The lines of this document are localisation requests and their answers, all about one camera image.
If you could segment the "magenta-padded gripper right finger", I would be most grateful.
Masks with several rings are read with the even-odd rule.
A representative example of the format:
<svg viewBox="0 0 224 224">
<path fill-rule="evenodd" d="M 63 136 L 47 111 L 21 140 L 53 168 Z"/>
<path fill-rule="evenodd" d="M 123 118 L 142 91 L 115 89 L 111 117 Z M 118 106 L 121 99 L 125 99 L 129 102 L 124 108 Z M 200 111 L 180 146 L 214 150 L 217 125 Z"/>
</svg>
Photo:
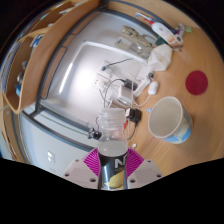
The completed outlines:
<svg viewBox="0 0 224 224">
<path fill-rule="evenodd" d="M 143 159 L 129 148 L 125 166 L 126 189 L 135 189 L 163 177 L 162 172 L 151 159 Z"/>
</svg>

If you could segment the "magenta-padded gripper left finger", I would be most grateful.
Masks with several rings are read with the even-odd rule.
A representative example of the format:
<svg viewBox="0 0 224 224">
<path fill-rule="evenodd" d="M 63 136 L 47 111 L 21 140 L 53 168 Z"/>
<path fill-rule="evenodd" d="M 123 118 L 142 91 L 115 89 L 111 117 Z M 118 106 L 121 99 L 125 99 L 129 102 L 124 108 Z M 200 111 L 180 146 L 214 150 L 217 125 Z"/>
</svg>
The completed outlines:
<svg viewBox="0 0 224 224">
<path fill-rule="evenodd" d="M 91 150 L 82 159 L 74 159 L 62 175 L 64 179 L 89 189 L 98 188 L 99 176 L 100 161 L 97 149 Z"/>
</svg>

